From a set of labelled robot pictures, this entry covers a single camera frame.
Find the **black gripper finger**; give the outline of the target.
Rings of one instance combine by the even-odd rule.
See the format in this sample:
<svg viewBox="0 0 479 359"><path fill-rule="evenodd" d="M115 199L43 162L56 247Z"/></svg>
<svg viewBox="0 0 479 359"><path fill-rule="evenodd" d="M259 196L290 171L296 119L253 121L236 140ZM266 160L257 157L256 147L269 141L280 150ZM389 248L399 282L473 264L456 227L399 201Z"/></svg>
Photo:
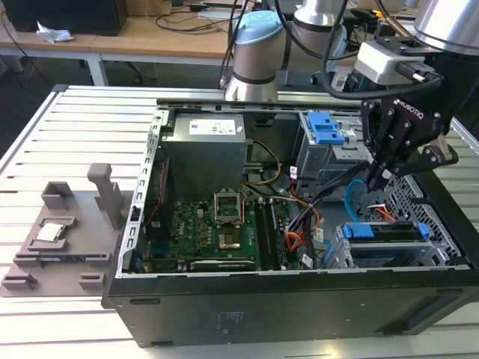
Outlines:
<svg viewBox="0 0 479 359"><path fill-rule="evenodd" d="M361 104L363 142L372 157L366 178L368 191L380 190L388 182L382 173L390 157L386 138L390 127L389 110L389 99L365 100Z"/></svg>
<svg viewBox="0 0 479 359"><path fill-rule="evenodd" d="M388 167L391 176L386 179L383 175L380 177L380 187L388 185L391 178L404 177L410 174L422 173L434 170L438 167L455 165L459 161L459 156L455 149L446 144L446 153L438 145L428 144L421 152L415 151L412 154L397 157Z"/></svg>

